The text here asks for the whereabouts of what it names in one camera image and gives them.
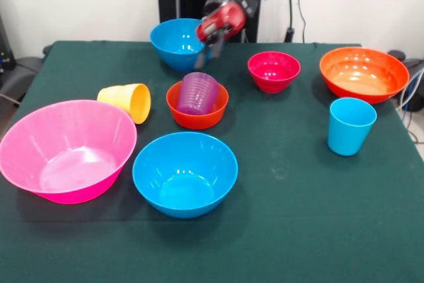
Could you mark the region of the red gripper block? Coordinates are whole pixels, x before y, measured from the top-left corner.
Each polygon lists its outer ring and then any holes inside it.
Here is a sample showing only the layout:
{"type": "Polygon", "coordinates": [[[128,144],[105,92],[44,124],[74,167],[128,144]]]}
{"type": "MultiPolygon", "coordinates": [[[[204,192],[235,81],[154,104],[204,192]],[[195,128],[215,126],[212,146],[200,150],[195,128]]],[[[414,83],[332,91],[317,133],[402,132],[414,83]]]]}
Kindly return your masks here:
{"type": "Polygon", "coordinates": [[[225,40],[239,33],[246,22],[244,9],[236,2],[227,2],[205,16],[196,28],[200,41],[205,45],[197,55],[195,67],[203,67],[206,61],[220,56],[225,40]]]}

